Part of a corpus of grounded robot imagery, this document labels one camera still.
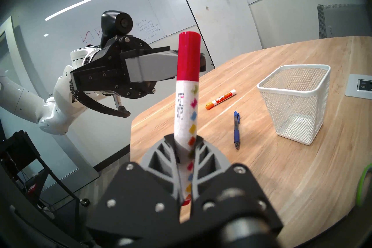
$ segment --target orange dry erase marker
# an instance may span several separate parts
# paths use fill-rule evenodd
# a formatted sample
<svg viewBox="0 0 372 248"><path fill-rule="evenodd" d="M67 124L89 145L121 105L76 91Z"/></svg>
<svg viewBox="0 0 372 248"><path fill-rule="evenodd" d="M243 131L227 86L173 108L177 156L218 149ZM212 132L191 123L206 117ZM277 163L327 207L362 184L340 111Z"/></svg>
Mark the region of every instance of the orange dry erase marker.
<svg viewBox="0 0 372 248"><path fill-rule="evenodd" d="M226 99L229 99L230 97L236 95L236 91L235 90L231 90L229 93L217 98L216 100L213 100L212 102L208 103L207 105L205 105L205 108L206 109L211 109L213 108L214 106L216 106L217 104L225 101Z"/></svg>

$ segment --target pen clip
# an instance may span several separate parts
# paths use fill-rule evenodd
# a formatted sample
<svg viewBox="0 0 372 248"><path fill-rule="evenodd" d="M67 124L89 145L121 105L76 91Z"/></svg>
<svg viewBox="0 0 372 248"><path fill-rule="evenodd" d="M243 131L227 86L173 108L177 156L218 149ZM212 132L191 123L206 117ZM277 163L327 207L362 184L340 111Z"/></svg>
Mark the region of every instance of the pen clip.
<svg viewBox="0 0 372 248"><path fill-rule="evenodd" d="M237 119L238 119L238 124L240 124L240 114L238 113L238 112L234 112L234 117L237 117Z"/></svg>

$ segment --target wooden table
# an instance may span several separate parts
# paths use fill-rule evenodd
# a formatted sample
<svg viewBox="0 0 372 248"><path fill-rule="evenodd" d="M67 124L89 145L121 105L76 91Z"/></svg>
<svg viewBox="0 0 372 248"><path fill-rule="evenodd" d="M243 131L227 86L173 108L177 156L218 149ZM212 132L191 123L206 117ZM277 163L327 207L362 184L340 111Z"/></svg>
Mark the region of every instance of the wooden table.
<svg viewBox="0 0 372 248"><path fill-rule="evenodd" d="M256 85L287 64L331 67L324 124L310 146L276 135ZM372 162L372 101L345 96L349 74L372 75L372 37L340 37L273 47L240 55L200 78L198 135L231 163L249 167L284 223L284 247L311 239L354 206L358 180ZM236 89L211 110L205 104ZM131 161L173 133L171 95L132 123ZM234 147L233 112L241 115L241 148ZM183 209L181 218L187 218Z"/></svg>

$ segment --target gray chair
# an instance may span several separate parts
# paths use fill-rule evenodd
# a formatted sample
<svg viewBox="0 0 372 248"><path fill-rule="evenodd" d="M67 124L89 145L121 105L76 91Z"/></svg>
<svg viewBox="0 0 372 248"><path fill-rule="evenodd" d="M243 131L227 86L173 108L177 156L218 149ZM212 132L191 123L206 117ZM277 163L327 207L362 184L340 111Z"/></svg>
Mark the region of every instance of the gray chair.
<svg viewBox="0 0 372 248"><path fill-rule="evenodd" d="M319 39L372 36L367 5L318 5Z"/></svg>

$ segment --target green tape roll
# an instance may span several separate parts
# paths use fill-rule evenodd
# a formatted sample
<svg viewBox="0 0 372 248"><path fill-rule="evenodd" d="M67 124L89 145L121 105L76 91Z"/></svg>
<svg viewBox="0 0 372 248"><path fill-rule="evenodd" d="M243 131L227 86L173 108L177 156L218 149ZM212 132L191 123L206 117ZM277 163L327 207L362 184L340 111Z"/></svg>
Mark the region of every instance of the green tape roll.
<svg viewBox="0 0 372 248"><path fill-rule="evenodd" d="M372 163L369 164L366 168L364 168L363 173L361 175L361 178L359 179L358 188L356 190L356 199L355 199L355 204L357 206L361 206L363 204L362 203L363 184L364 184L364 180L365 180L368 172L372 173Z"/></svg>

